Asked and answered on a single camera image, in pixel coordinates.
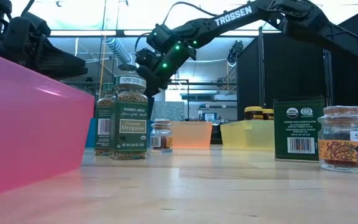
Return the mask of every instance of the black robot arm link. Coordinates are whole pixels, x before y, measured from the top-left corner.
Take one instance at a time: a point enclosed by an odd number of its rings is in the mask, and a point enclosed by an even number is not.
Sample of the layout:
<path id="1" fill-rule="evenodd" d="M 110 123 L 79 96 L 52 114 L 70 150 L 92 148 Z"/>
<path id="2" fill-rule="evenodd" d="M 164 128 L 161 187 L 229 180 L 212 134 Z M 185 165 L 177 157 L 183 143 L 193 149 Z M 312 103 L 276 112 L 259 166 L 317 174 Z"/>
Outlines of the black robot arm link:
<path id="1" fill-rule="evenodd" d="M 144 48 L 137 52 L 136 62 L 149 71 L 147 93 L 154 95 L 167 85 L 188 58 L 196 60 L 196 50 L 219 35 L 255 21 L 268 22 L 284 34 L 325 49 L 344 52 L 358 62 L 358 36 L 332 24 L 322 10 L 308 0 L 255 0 L 209 19 L 195 19 L 169 29 L 165 24 L 147 36 L 156 51 Z"/>

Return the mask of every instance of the cable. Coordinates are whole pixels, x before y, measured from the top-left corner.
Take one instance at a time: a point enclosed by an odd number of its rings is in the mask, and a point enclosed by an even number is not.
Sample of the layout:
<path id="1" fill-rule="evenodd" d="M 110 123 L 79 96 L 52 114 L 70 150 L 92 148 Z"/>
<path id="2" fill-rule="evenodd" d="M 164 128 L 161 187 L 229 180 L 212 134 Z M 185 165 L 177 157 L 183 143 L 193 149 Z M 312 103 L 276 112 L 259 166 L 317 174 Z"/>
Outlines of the cable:
<path id="1" fill-rule="evenodd" d="M 146 33 L 141 34 L 140 36 L 137 37 L 136 42 L 135 42 L 135 52 L 137 52 L 137 44 L 139 43 L 140 38 L 145 37 L 147 34 L 150 34 L 150 32 L 146 32 Z"/>
<path id="2" fill-rule="evenodd" d="M 26 12 L 29 11 L 31 6 L 34 4 L 35 0 L 30 0 L 29 3 L 26 5 L 26 7 L 23 9 L 22 15 L 23 16 Z"/>
<path id="3" fill-rule="evenodd" d="M 184 4 L 184 5 L 187 5 L 187 6 L 191 6 L 191 7 L 195 8 L 195 9 L 197 9 L 197 10 L 199 10 L 199 11 L 201 11 L 201 12 L 207 14 L 207 15 L 210 15 L 210 16 L 217 16 L 217 14 L 213 14 L 213 13 L 210 13 L 210 12 L 208 12 L 208 11 L 205 11 L 204 9 L 202 9 L 202 8 L 200 8 L 200 7 L 198 7 L 198 6 L 195 6 L 195 5 L 191 4 L 191 3 L 188 3 L 188 2 L 176 2 L 176 3 L 173 4 L 173 5 L 171 6 L 171 8 L 169 9 L 169 11 L 168 11 L 167 15 L 165 16 L 165 19 L 164 19 L 164 21 L 162 22 L 162 24 L 165 24 L 165 22 L 166 22 L 167 19 L 168 19 L 169 13 L 170 13 L 171 10 L 173 9 L 173 7 L 176 6 L 176 5 L 178 5 L 178 4 Z"/>

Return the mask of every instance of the cork lid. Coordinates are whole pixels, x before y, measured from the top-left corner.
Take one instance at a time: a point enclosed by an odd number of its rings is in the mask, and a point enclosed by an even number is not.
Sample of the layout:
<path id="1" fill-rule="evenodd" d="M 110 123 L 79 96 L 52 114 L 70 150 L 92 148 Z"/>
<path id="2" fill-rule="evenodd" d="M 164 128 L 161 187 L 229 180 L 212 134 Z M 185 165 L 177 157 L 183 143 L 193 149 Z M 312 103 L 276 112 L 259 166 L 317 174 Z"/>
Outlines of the cork lid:
<path id="1" fill-rule="evenodd" d="M 244 109 L 244 112 L 250 111 L 262 111 L 263 109 L 260 106 L 249 106 Z"/>
<path id="2" fill-rule="evenodd" d="M 273 109 L 263 109 L 263 113 L 274 113 Z"/>
<path id="3" fill-rule="evenodd" d="M 324 115 L 358 115 L 358 106 L 328 106 L 324 108 Z"/>

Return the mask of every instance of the trader joe's label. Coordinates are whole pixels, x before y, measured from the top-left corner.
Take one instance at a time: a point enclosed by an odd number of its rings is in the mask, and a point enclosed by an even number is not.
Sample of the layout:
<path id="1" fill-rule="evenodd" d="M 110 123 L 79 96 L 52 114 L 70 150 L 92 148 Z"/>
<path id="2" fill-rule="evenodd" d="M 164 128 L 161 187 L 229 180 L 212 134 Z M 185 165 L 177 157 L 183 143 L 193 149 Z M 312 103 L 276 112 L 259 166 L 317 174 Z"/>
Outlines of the trader joe's label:
<path id="1" fill-rule="evenodd" d="M 110 145 L 113 151 L 146 151 L 147 103 L 117 101 L 113 105 Z"/>

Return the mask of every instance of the jar lid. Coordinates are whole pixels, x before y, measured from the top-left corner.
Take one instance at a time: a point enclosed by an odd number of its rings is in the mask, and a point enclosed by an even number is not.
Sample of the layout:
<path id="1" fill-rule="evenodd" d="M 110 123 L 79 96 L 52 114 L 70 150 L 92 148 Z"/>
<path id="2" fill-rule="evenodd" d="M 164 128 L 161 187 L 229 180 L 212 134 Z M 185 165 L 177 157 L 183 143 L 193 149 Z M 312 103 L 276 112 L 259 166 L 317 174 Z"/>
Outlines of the jar lid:
<path id="1" fill-rule="evenodd" d="M 102 84 L 102 91 L 112 91 L 113 84 L 112 83 L 103 83 Z"/>
<path id="2" fill-rule="evenodd" d="M 274 113 L 273 109 L 263 109 L 263 113 Z"/>
<path id="3" fill-rule="evenodd" d="M 328 106 L 324 108 L 324 115 L 358 115 L 358 106 Z"/>
<path id="4" fill-rule="evenodd" d="M 262 108 L 260 106 L 249 106 L 244 109 L 244 112 L 250 111 L 262 111 Z"/>
<path id="5" fill-rule="evenodd" d="M 169 122 L 170 122 L 170 120 L 168 120 L 168 119 L 160 119 L 160 118 L 154 119 L 154 123 L 157 123 L 157 124 L 168 124 Z"/>
<path id="6" fill-rule="evenodd" d="M 118 75 L 114 77 L 114 86 L 132 85 L 146 89 L 146 80 L 137 75 Z"/>

